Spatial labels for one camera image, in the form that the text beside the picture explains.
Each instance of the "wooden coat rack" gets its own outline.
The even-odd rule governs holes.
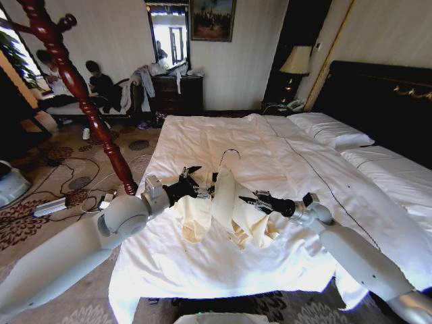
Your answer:
[[[35,35],[44,43],[48,52],[52,55],[61,79],[69,91],[78,99],[80,108],[88,118],[90,128],[97,139],[102,142],[103,150],[109,157],[117,177],[123,182],[127,194],[135,194],[138,188],[132,178],[132,173],[118,146],[113,142],[111,133],[105,123],[99,118],[97,108],[88,97],[86,83],[74,64],[69,59],[69,52],[63,44],[62,33],[76,25],[76,18],[67,14],[55,24],[47,10],[44,0],[17,0],[23,7],[30,20],[30,27],[14,22],[10,25],[20,32],[27,32]]]

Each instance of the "person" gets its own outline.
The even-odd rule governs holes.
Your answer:
[[[92,74],[89,82],[92,102],[97,107],[103,107],[104,113],[109,113],[111,107],[120,111],[122,88],[114,85],[112,79],[101,72],[99,64],[95,61],[87,61],[86,68]]]
[[[160,61],[161,59],[166,59],[168,57],[167,52],[165,52],[162,48],[161,48],[161,42],[158,40],[156,42],[156,48],[157,48],[157,59]]]
[[[47,80],[54,97],[48,99],[41,99],[38,101],[38,110],[46,111],[50,107],[62,107],[70,103],[76,103],[78,100],[72,96],[68,88],[66,88],[61,76],[59,68],[55,65],[53,57],[46,50],[39,49],[36,52],[39,61],[46,66],[43,70],[43,75]],[[63,120],[63,124],[68,124],[71,120]]]

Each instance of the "shoe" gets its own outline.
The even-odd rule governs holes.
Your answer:
[[[142,121],[140,122],[137,126],[136,126],[139,130],[146,130],[147,128],[150,128],[151,125],[150,123],[146,122],[146,121]]]
[[[61,118],[60,120],[63,125],[68,125],[74,122],[72,119],[69,118]]]
[[[90,139],[90,128],[85,128],[82,131],[82,139],[83,140],[89,140]]]

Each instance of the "mirror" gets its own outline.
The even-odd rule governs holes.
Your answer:
[[[147,3],[156,62],[166,69],[189,61],[187,3]]]

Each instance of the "gold ornament on headboard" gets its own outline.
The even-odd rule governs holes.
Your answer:
[[[411,96],[412,98],[416,98],[416,99],[428,98],[430,101],[432,101],[432,91],[429,91],[428,93],[424,93],[424,94],[416,94],[415,88],[412,88],[411,90],[408,91],[401,91],[399,86],[396,86],[393,89],[393,91],[401,96]]]

